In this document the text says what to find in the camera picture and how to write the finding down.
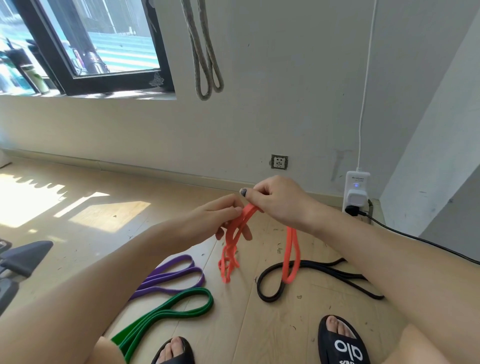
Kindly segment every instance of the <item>black power cable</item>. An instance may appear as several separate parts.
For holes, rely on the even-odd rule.
[[[445,248],[444,246],[441,246],[441,245],[439,245],[439,244],[435,244],[434,242],[431,242],[430,240],[418,238],[418,237],[416,237],[416,236],[409,235],[409,234],[405,234],[404,232],[401,232],[401,231],[398,231],[398,230],[389,228],[388,226],[386,226],[386,225],[382,224],[381,222],[375,220],[373,217],[371,217],[371,216],[370,216],[369,214],[367,214],[366,212],[358,211],[358,215],[365,216],[365,217],[371,219],[372,221],[375,221],[378,225],[384,227],[385,229],[388,229],[388,230],[390,230],[390,231],[396,232],[397,234],[406,236],[407,238],[411,238],[411,239],[418,240],[419,242],[423,242],[423,243],[427,243],[427,244],[433,245],[433,246],[435,246],[435,247],[437,247],[437,248],[439,248],[439,249],[445,250],[446,252],[455,254],[455,255],[459,256],[460,258],[466,259],[466,260],[468,260],[469,262],[472,262],[472,263],[474,263],[474,264],[480,265],[480,261],[475,260],[475,259],[473,259],[473,258],[470,258],[469,256],[466,256],[466,255],[464,255],[464,254],[462,254],[462,253],[458,253],[458,252],[453,251],[452,249],[448,249],[448,248]]]
[[[337,264],[342,263],[342,262],[346,262],[346,260],[344,258],[340,258],[340,259],[336,260],[335,262],[330,262],[330,263],[314,262],[312,260],[301,260],[300,261],[300,268],[310,268],[310,269],[315,269],[315,270],[319,270],[321,272],[324,272],[324,273],[326,273],[326,274],[328,274],[328,275],[330,275],[334,278],[337,278],[337,279],[341,280],[342,282],[345,282],[346,284],[349,284],[353,288],[363,292],[364,294],[373,298],[374,300],[382,300],[384,298],[384,296],[379,296],[379,295],[373,294],[373,293],[367,291],[366,289],[364,289],[363,287],[360,287],[359,285],[350,281],[350,279],[361,279],[361,280],[366,280],[367,281],[367,279],[362,274],[348,273],[348,272],[343,272],[341,270],[332,268],[333,266],[336,266]],[[293,267],[293,263],[294,263],[294,261],[291,260],[290,264],[289,264],[290,269]],[[276,270],[276,269],[281,269],[282,265],[283,265],[283,263],[273,264],[271,267],[265,269],[261,273],[261,275],[258,277],[258,279],[257,279],[257,293],[258,293],[258,296],[262,299],[262,301],[269,302],[269,303],[270,302],[275,302],[282,295],[283,290],[285,289],[285,286],[286,286],[286,284],[282,281],[280,282],[280,287],[278,287],[278,291],[273,296],[270,296],[270,297],[265,296],[260,289],[260,286],[262,284],[262,280],[266,277],[266,275],[269,274],[270,272]]]

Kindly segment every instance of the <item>window frame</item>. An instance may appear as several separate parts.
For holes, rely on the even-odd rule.
[[[148,90],[152,88],[159,92],[175,91],[156,10],[148,0],[138,1],[142,1],[144,7],[160,69],[83,76],[75,75],[69,56],[45,14],[40,0],[12,1],[32,34],[40,53],[68,96],[108,94],[117,91]],[[158,86],[158,81],[161,82],[161,79],[163,79],[163,83]]]

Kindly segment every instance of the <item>red resistance band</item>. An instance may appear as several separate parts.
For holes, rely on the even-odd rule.
[[[237,243],[239,241],[241,231],[247,225],[248,220],[252,215],[258,211],[259,208],[255,205],[248,204],[242,211],[241,215],[230,222],[227,233],[225,234],[225,246],[222,250],[222,258],[218,262],[218,268],[220,269],[222,280],[224,283],[230,282],[230,274],[236,267],[240,267],[240,264],[235,258],[237,251]],[[295,247],[295,262],[293,264],[292,272],[288,275],[288,265],[290,263],[290,255],[292,252],[292,243]],[[300,247],[297,238],[297,231],[293,228],[287,227],[287,246],[285,249],[285,256],[283,258],[282,266],[282,281],[286,284],[290,284],[295,279],[297,272],[300,268]]]

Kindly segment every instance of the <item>person's left arm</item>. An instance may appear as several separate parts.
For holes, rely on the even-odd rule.
[[[165,258],[223,236],[241,214],[234,194],[162,222],[69,278],[38,300],[0,318],[2,364],[82,364],[146,276]],[[247,240],[249,229],[243,230]]]

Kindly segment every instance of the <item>black plug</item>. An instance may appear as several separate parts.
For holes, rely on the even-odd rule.
[[[350,216],[358,216],[359,212],[360,212],[360,207],[358,206],[353,206],[353,205],[348,205],[346,208],[345,208],[345,212],[347,214],[349,214]]]

